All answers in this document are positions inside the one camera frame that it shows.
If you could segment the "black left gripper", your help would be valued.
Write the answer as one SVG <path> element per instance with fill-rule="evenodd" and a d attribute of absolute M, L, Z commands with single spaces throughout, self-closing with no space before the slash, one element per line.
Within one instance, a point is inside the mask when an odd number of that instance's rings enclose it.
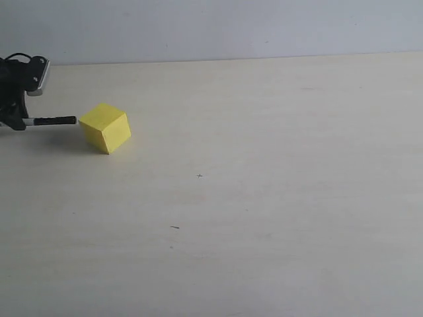
<path fill-rule="evenodd" d="M 24 131 L 29 118 L 25 104 L 24 78 L 28 64 L 15 58 L 1 58 L 1 127 Z"/>

